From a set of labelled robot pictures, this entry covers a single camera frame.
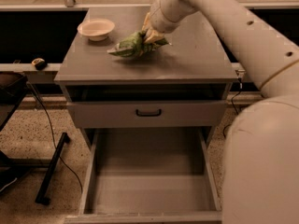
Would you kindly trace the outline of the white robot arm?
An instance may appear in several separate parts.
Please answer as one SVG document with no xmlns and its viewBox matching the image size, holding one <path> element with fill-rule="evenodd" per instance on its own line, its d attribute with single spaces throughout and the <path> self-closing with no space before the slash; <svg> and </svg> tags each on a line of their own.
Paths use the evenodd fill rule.
<svg viewBox="0 0 299 224">
<path fill-rule="evenodd" d="M 235 0 L 156 0 L 146 38 L 173 32 L 196 11 L 263 97 L 226 137 L 222 224 L 299 224 L 299 48 Z"/>
</svg>

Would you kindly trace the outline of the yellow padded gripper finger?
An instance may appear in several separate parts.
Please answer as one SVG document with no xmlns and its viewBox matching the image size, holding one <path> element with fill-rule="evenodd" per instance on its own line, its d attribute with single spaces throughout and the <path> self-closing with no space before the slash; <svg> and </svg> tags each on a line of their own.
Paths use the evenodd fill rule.
<svg viewBox="0 0 299 224">
<path fill-rule="evenodd" d="M 147 31 L 149 27 L 150 27 L 150 13 L 148 12 L 143 21 L 142 31 Z"/>
<path fill-rule="evenodd" d="M 160 33 L 154 29 L 148 29 L 144 37 L 144 43 L 150 44 L 162 39 L 164 39 L 164 33 Z"/>
</svg>

